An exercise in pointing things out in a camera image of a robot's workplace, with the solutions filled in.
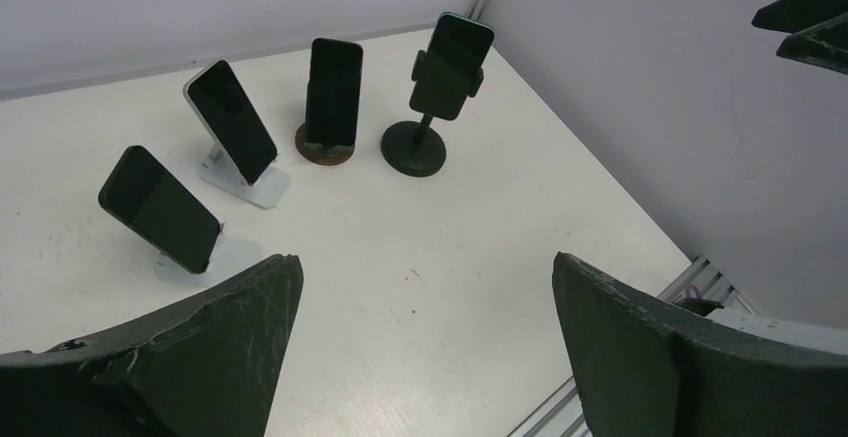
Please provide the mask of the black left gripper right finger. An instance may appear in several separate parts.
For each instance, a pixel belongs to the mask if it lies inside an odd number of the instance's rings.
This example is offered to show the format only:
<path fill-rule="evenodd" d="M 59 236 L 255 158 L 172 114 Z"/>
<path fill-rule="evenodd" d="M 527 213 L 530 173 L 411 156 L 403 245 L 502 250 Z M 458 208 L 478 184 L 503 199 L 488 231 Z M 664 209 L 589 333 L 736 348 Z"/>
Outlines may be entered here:
<path fill-rule="evenodd" d="M 675 435 L 595 436 L 843 436 L 847 432 L 847 359 L 712 323 L 682 332 L 695 370 L 694 408 Z"/>

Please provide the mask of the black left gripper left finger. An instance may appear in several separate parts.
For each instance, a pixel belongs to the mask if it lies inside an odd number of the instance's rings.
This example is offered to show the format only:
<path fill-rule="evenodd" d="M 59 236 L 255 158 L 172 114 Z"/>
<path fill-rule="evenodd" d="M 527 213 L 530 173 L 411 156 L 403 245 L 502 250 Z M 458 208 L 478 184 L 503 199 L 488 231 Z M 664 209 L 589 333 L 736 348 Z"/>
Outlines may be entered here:
<path fill-rule="evenodd" d="M 261 436 L 301 293 L 272 255 L 193 296 L 1 358 L 5 436 Z"/>

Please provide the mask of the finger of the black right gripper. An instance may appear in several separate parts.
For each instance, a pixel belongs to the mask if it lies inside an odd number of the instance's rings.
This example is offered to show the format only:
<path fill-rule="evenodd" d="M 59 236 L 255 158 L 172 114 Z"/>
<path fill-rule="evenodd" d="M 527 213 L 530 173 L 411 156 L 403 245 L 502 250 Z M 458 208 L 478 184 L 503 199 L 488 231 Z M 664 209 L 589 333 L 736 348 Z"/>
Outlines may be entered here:
<path fill-rule="evenodd" d="M 847 12 L 847 0 L 777 0 L 752 19 L 759 29 L 794 34 Z"/>
<path fill-rule="evenodd" d="M 786 37 L 778 57 L 847 74 L 847 14 Z"/>

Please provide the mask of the black phone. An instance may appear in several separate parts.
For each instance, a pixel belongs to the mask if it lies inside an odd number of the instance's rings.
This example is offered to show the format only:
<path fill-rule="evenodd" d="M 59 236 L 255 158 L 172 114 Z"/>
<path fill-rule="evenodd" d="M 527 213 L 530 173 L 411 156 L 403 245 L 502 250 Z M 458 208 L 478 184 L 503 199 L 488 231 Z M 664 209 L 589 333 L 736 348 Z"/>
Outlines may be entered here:
<path fill-rule="evenodd" d="M 230 63 L 210 63 L 184 85 L 183 94 L 243 178 L 254 184 L 278 150 Z"/>
<path fill-rule="evenodd" d="M 97 200 L 187 272 L 207 270 L 222 223 L 145 147 L 125 149 Z"/>
<path fill-rule="evenodd" d="M 426 70 L 472 81 L 494 42 L 494 29 L 453 12 L 442 13 L 426 49 Z"/>
<path fill-rule="evenodd" d="M 357 43 L 313 40 L 305 109 L 306 143 L 355 146 L 363 57 L 363 49 Z"/>

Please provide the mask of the white folding phone stand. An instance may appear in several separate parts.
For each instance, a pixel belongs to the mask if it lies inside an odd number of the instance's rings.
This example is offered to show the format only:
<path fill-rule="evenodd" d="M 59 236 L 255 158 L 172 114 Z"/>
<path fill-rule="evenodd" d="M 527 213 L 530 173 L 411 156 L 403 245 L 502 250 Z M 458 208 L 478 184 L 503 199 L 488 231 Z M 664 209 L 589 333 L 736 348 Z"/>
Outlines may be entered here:
<path fill-rule="evenodd" d="M 254 184 L 248 184 L 222 147 L 214 144 L 200 164 L 199 176 L 208 184 L 261 209 L 271 209 L 290 187 L 289 174 L 269 166 Z"/>

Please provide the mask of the wooden base phone stand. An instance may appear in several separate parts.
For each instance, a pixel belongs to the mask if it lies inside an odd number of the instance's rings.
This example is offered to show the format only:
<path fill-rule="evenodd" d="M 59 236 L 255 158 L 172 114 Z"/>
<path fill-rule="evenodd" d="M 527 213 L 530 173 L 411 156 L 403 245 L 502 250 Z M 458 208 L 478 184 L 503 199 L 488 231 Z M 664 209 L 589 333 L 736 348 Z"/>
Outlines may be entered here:
<path fill-rule="evenodd" d="M 321 166 L 340 165 L 348 161 L 355 152 L 355 147 L 310 146 L 305 138 L 306 124 L 302 123 L 295 134 L 295 146 L 300 155 L 313 164 Z"/>

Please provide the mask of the black tall clamp stand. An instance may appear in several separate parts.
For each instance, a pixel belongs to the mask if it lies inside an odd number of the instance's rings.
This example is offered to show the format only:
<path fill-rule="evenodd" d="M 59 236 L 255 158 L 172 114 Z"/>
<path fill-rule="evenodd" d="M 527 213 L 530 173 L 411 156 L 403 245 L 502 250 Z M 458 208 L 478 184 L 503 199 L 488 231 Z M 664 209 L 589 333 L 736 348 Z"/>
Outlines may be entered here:
<path fill-rule="evenodd" d="M 409 106 L 421 119 L 392 124 L 380 141 L 382 156 L 394 170 L 423 178 L 442 169 L 447 147 L 432 124 L 435 120 L 456 120 L 466 101 L 477 95 L 484 79 L 486 56 L 485 51 L 420 50 L 417 53 L 411 72 L 414 86 Z"/>

